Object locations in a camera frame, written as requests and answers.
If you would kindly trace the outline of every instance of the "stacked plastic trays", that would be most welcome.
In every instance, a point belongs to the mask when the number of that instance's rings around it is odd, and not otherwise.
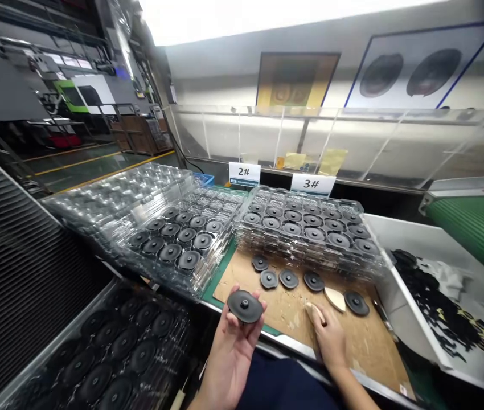
[[[355,201],[255,187],[235,217],[239,248],[364,280],[384,274],[385,261]]]
[[[122,284],[66,330],[0,409],[163,408],[194,337],[183,306]]]
[[[64,224],[111,252],[113,232],[147,219],[166,203],[197,188],[191,171],[146,163],[43,200]]]
[[[248,194],[202,187],[117,236],[117,247],[138,272],[198,299],[232,237],[233,218]]]

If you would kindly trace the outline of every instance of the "factory floor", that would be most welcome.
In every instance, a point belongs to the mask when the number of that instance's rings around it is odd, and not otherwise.
[[[69,190],[127,167],[150,161],[178,166],[173,151],[156,157],[122,153],[114,142],[24,160],[35,173],[34,179],[44,184],[52,193]]]

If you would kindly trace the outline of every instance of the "radiator grille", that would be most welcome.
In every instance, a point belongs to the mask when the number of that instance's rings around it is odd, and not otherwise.
[[[0,392],[109,281],[0,171]]]

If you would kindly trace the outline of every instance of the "white sign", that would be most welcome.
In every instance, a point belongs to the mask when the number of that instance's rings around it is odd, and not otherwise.
[[[261,165],[242,162],[229,162],[229,181],[231,184],[255,186],[261,178]]]
[[[293,174],[291,190],[329,196],[336,179],[326,175]]]

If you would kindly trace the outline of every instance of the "yellow floor line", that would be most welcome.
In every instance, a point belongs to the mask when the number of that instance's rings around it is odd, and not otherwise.
[[[77,148],[77,149],[74,149],[74,150],[64,151],[64,152],[61,152],[61,153],[49,154],[49,155],[43,155],[42,157],[24,159],[23,162],[29,162],[29,161],[34,161],[36,159],[42,159],[42,158],[48,158],[48,157],[55,157],[56,155],[71,154],[72,152],[75,152],[75,151],[82,151],[82,150],[89,149],[89,148],[98,148],[98,147],[111,145],[111,144],[115,144],[115,143],[114,142],[108,142],[107,144],[101,144],[101,145],[100,144],[94,144],[94,145],[87,146],[87,147],[84,147],[84,148]]]
[[[102,155],[101,157],[86,159],[86,160],[81,161],[81,162],[75,162],[74,164],[64,165],[63,167],[52,168],[52,169],[49,169],[49,170],[46,170],[46,171],[42,171],[42,172],[39,172],[39,173],[35,173],[35,176],[38,177],[39,175],[49,174],[51,172],[56,172],[56,171],[60,171],[62,169],[71,168],[72,166],[81,165],[81,164],[84,164],[84,163],[87,163],[87,162],[96,161],[96,160],[102,159],[102,158],[112,157],[113,155],[117,155],[117,154],[120,154],[120,153],[121,153],[120,151],[117,151],[117,152],[112,153],[112,154]]]
[[[56,194],[61,194],[63,192],[67,192],[69,190],[72,190],[72,189],[75,189],[75,188],[79,188],[81,186],[84,186],[84,185],[87,185],[87,184],[90,184],[92,182],[96,182],[96,181],[99,181],[100,179],[104,179],[104,178],[107,178],[107,177],[110,177],[111,175],[115,175],[115,174],[118,174],[118,173],[121,173],[123,171],[126,171],[126,170],[129,170],[129,169],[132,169],[132,168],[136,168],[137,166],[140,166],[146,162],[150,162],[150,161],[154,161],[155,159],[158,159],[158,158],[162,158],[162,157],[165,157],[167,155],[170,155],[170,154],[173,154],[174,152],[173,151],[170,151],[170,152],[167,152],[167,153],[164,153],[164,154],[161,154],[161,155],[157,155],[156,157],[153,157],[153,158],[149,158],[149,159],[146,159],[145,161],[142,161],[142,162],[138,162],[134,165],[130,165],[126,168],[122,168],[122,169],[119,169],[118,171],[114,171],[112,173],[109,173],[109,174],[105,174],[105,175],[102,175],[101,177],[97,177],[97,178],[94,178],[94,179],[91,179],[89,181],[86,181],[86,182],[81,182],[80,184],[77,184],[77,185],[74,185],[70,188],[67,188],[67,189],[64,189],[64,190],[61,190],[61,191],[58,191],[56,192],[54,195]]]

